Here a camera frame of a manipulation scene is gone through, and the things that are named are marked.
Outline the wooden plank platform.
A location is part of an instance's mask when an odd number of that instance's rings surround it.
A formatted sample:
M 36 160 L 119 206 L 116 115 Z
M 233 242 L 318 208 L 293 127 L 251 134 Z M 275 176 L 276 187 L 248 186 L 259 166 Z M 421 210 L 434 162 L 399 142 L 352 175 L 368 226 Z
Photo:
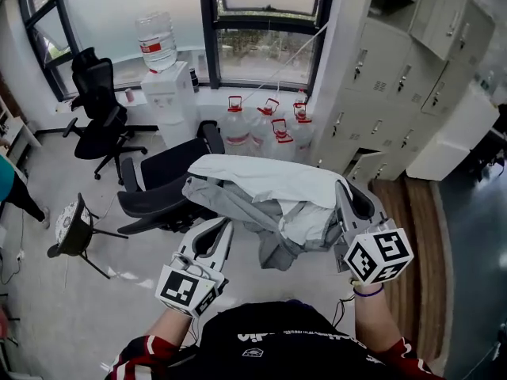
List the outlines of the wooden plank platform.
M 387 214 L 402 227 L 414 259 L 387 283 L 387 303 L 403 336 L 438 375 L 449 355 L 454 272 L 447 219 L 436 182 L 400 176 L 369 184 Z

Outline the clear water bottle red label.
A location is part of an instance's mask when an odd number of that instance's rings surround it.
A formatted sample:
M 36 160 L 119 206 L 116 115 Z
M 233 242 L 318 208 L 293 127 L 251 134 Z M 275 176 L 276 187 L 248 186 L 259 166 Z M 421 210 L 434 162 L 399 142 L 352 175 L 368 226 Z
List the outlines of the clear water bottle red label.
M 162 73 L 177 61 L 177 46 L 170 14 L 154 11 L 135 20 L 143 60 L 153 73 Z

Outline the white water dispenser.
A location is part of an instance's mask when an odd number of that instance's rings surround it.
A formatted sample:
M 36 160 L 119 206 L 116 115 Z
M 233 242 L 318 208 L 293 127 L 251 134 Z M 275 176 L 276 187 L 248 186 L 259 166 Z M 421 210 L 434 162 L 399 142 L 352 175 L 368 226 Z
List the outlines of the white water dispenser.
M 199 116 L 187 62 L 176 61 L 161 73 L 149 70 L 141 87 L 167 148 L 196 137 Z

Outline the purple wristband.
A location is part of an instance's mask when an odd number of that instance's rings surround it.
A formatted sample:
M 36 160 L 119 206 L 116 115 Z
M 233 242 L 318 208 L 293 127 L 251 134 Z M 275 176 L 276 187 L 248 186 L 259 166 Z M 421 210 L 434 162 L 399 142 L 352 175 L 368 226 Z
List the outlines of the purple wristband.
M 372 284 L 368 286 L 353 286 L 353 293 L 355 296 L 360 298 L 370 298 L 379 293 L 381 293 L 384 289 L 384 285 L 382 283 Z

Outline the grey metal lockers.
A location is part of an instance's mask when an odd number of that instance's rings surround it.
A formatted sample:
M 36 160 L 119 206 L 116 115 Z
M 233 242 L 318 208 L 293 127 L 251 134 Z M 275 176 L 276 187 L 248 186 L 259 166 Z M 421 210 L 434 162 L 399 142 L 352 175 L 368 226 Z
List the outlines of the grey metal lockers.
M 339 0 L 311 97 L 311 163 L 394 180 L 455 111 L 494 35 L 475 0 Z

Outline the person's left forearm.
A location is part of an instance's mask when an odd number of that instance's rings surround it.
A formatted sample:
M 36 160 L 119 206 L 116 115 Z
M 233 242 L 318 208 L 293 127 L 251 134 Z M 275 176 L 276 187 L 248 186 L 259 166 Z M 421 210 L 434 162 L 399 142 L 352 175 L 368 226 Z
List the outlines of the person's left forearm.
M 193 318 L 174 309 L 166 309 L 148 329 L 148 336 L 161 338 L 174 347 L 180 347 L 189 331 Z

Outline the grey white garment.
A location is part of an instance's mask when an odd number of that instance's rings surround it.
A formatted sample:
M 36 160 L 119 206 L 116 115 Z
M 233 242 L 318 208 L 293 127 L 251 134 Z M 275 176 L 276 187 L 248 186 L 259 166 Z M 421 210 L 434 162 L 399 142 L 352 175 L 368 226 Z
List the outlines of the grey white garment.
M 256 233 L 263 269 L 286 271 L 300 254 L 325 252 L 340 241 L 337 191 L 351 190 L 335 172 L 227 154 L 204 155 L 188 171 L 183 196 Z

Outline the white box cabinet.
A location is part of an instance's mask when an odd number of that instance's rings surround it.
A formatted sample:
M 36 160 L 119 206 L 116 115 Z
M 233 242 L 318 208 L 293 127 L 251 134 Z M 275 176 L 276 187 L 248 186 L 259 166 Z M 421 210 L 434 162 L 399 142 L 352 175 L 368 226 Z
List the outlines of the white box cabinet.
M 472 82 L 440 130 L 406 168 L 406 175 L 442 181 L 486 136 L 498 117 L 490 96 Z

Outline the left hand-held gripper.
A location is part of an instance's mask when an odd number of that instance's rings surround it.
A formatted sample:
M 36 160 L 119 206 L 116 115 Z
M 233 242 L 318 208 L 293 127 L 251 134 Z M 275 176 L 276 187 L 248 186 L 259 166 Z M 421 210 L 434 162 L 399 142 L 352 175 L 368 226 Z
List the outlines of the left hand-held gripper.
M 181 240 L 178 252 L 183 254 L 174 254 L 163 265 L 155 297 L 170 309 L 199 318 L 229 283 L 216 270 L 223 269 L 233 235 L 234 224 L 225 217 L 191 228 Z M 208 266 L 192 259 L 206 259 Z

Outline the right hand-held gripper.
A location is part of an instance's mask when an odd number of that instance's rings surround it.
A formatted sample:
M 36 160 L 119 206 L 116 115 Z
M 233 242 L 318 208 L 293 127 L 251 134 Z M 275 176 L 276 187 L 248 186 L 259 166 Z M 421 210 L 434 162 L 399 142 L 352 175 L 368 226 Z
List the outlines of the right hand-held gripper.
M 349 270 L 362 285 L 397 278 L 414 258 L 405 230 L 387 219 L 379 198 L 367 188 L 349 184 L 348 190 L 337 181 L 335 190 L 344 226 L 335 248 L 337 266 Z M 379 223 L 360 228 L 357 219 Z

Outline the person's black and red shirt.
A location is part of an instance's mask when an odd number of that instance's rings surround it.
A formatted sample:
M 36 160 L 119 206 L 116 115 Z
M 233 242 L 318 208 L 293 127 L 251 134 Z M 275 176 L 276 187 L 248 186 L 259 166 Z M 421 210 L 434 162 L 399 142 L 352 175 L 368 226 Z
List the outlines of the person's black and red shirt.
M 247 303 L 203 327 L 194 356 L 160 337 L 135 338 L 105 380 L 444 380 L 408 340 L 373 352 L 301 302 Z

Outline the black low-back office chair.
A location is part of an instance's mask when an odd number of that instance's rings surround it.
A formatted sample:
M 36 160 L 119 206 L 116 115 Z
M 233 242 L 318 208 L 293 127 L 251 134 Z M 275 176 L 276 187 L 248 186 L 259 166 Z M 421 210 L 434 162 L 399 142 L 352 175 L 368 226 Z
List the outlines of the black low-back office chair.
M 124 213 L 135 221 L 117 232 L 133 235 L 161 229 L 185 233 L 197 219 L 215 218 L 214 211 L 188 200 L 182 189 L 192 176 L 188 169 L 193 162 L 206 154 L 224 153 L 217 123 L 205 120 L 194 139 L 141 161 L 143 187 L 138 183 L 133 159 L 125 158 L 120 166 L 124 190 L 117 193 L 117 198 Z

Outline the patterned seat cushion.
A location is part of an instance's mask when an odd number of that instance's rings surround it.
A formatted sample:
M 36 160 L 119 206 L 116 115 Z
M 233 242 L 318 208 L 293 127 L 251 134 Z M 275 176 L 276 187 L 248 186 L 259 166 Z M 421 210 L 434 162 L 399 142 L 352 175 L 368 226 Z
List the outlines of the patterned seat cushion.
M 71 222 L 75 216 L 77 207 L 78 207 L 77 200 L 72 203 L 69 203 L 57 218 L 55 223 L 55 239 L 58 245 L 61 244 L 61 242 L 65 239 L 71 227 Z M 92 217 L 90 215 L 90 212 L 86 209 L 86 207 L 83 208 L 80 218 L 83 222 L 87 223 L 88 225 L 92 222 Z

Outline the black high-back office chair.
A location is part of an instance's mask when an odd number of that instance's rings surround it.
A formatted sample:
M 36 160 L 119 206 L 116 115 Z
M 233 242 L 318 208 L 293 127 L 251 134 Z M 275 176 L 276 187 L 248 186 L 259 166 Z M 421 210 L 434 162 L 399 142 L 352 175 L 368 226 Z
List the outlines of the black high-back office chair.
M 74 118 L 67 125 L 63 137 L 74 133 L 79 137 L 74 156 L 81 160 L 97 160 L 101 163 L 94 170 L 96 180 L 101 179 L 100 171 L 114 161 L 118 184 L 124 183 L 120 167 L 120 155 L 126 153 L 147 153 L 144 146 L 128 146 L 126 142 L 135 136 L 127 126 L 127 109 L 116 99 L 113 64 L 109 58 L 98 58 L 95 49 L 88 47 L 80 51 L 71 64 L 72 80 L 78 96 L 71 107 L 83 107 L 90 122 L 86 127 L 76 125 Z

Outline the black four-legged chair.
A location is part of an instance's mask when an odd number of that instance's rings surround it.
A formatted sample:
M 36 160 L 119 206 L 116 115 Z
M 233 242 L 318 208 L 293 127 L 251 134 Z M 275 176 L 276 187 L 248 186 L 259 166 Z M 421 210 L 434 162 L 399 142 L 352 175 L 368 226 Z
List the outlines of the black four-legged chair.
M 78 201 L 78 207 L 75 216 L 71 222 L 71 227 L 65 239 L 61 242 L 61 244 L 58 245 L 57 243 L 55 243 L 53 246 L 51 246 L 47 251 L 47 256 L 51 259 L 59 257 L 61 255 L 66 255 L 69 257 L 81 257 L 89 266 L 91 266 L 94 270 L 99 272 L 106 279 L 111 279 L 111 277 L 108 274 L 102 271 L 97 265 L 95 265 L 89 259 L 87 255 L 87 249 L 95 234 L 104 234 L 106 236 L 122 239 L 128 239 L 128 236 L 104 230 L 99 230 L 98 228 L 96 228 L 94 220 L 99 219 L 99 216 L 95 215 L 86 206 L 86 202 L 83 199 L 81 193 L 78 194 L 76 200 Z M 89 225 L 83 222 L 80 218 L 84 207 L 86 207 L 86 209 L 90 212 L 90 215 L 92 217 L 92 222 Z

